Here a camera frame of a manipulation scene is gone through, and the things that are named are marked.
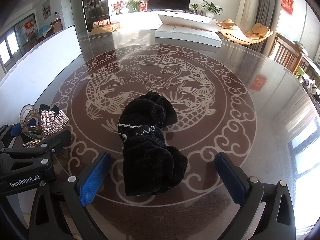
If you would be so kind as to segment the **rhinestone bow hair clip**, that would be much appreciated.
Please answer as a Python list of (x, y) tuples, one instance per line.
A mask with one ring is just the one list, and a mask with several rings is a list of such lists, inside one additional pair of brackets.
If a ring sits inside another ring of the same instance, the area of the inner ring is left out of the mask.
[(39, 109), (25, 105), (20, 112), (23, 146), (35, 147), (44, 139), (61, 132), (69, 122), (69, 117), (57, 105), (40, 104)]

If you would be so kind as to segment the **small black velvet scrunchie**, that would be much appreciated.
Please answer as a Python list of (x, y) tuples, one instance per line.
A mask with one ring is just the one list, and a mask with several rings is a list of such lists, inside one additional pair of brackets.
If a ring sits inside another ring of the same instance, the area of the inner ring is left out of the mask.
[(162, 132), (176, 122), (172, 104), (157, 92), (141, 95), (124, 108), (117, 127), (128, 197), (165, 193), (182, 181), (188, 159), (166, 144)]

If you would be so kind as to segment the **large white storage box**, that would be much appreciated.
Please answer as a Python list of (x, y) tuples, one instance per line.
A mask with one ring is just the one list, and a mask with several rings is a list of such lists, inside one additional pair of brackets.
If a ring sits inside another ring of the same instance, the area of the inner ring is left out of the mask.
[(1, 125), (17, 123), (21, 109), (33, 105), (50, 83), (81, 55), (75, 26), (45, 39), (1, 79)]

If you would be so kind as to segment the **red flower bouquet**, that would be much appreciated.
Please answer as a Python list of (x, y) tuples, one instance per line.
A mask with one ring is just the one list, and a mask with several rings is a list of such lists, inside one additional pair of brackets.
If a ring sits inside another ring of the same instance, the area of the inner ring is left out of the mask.
[(119, 2), (113, 3), (112, 8), (116, 15), (121, 14), (120, 10), (125, 7), (125, 3), (123, 0), (120, 0)]

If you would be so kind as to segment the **white tv console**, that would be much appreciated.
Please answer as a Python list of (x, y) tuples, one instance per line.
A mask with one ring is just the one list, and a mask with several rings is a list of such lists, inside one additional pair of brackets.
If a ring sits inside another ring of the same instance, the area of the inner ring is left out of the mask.
[(160, 15), (178, 17), (213, 26), (218, 22), (217, 19), (207, 16), (189, 14), (185, 12), (166, 11), (129, 12), (127, 14), (112, 15), (110, 16), (110, 22), (119, 22), (121, 29), (150, 30), (157, 29), (162, 25)]

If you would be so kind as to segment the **dark glass display cabinet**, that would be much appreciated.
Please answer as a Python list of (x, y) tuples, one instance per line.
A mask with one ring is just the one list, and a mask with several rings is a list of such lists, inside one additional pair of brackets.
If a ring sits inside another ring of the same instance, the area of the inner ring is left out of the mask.
[(82, 0), (82, 7), (88, 32), (110, 24), (108, 0)]

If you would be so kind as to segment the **green plant beside flowers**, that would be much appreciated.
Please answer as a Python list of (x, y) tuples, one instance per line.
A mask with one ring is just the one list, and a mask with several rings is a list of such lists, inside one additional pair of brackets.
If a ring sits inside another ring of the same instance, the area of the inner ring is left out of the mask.
[(140, 3), (141, 3), (141, 0), (129, 0), (127, 2), (127, 7), (131, 9), (132, 12), (139, 12)]

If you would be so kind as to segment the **wooden dining chair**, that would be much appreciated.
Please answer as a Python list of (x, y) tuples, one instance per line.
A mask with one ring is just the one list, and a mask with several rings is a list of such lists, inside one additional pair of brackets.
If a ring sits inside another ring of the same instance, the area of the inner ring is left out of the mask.
[(273, 60), (295, 74), (302, 59), (302, 51), (293, 42), (277, 34), (273, 48)]

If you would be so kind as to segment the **white open gift box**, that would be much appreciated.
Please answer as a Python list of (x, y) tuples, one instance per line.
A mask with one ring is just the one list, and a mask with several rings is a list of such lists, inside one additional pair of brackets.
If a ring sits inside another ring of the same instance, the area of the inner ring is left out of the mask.
[(171, 15), (159, 15), (162, 25), (156, 30), (155, 38), (166, 38), (195, 42), (220, 48), (222, 41), (217, 32), (219, 27), (209, 20), (191, 20)]

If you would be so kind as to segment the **orange lounge chair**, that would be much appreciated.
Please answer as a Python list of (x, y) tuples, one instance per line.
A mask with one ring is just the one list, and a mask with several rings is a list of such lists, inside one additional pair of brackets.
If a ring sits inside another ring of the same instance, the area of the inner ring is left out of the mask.
[(224, 38), (242, 45), (260, 43), (273, 34), (267, 26), (261, 23), (256, 23), (250, 30), (242, 30), (231, 19), (226, 19), (215, 25), (221, 28), (219, 33), (222, 34)]

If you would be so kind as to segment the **small potted plant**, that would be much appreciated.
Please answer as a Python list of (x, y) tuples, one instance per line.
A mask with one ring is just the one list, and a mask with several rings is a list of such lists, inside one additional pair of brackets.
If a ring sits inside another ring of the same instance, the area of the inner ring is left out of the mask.
[(197, 3), (191, 3), (192, 14), (197, 14), (199, 5)]

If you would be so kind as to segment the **potted green plant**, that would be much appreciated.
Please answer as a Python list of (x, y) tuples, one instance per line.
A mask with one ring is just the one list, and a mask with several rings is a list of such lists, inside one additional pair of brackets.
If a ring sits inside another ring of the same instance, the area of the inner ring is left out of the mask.
[(220, 15), (223, 9), (219, 5), (215, 5), (213, 2), (207, 2), (203, 0), (203, 4), (201, 6), (206, 11), (206, 16), (210, 18), (214, 18), (214, 16)]

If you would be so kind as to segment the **grey curtain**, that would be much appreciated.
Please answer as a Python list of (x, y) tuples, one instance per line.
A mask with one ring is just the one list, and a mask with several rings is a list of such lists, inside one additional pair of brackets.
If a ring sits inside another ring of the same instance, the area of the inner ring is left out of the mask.
[(276, 0), (259, 0), (256, 22), (271, 30), (275, 8)]

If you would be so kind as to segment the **framed wall painting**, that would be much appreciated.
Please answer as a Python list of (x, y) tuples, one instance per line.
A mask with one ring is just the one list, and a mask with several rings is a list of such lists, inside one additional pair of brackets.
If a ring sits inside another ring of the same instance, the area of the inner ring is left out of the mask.
[(46, 0), (42, 4), (42, 14), (43, 14), (43, 19), (44, 20), (46, 20), (49, 16), (52, 15), (51, 6), (50, 6), (50, 0)]

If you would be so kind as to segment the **red wall hanging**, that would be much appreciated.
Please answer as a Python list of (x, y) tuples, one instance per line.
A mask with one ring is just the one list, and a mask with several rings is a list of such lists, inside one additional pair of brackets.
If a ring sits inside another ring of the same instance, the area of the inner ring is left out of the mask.
[(293, 0), (281, 0), (281, 7), (290, 15), (293, 14)]

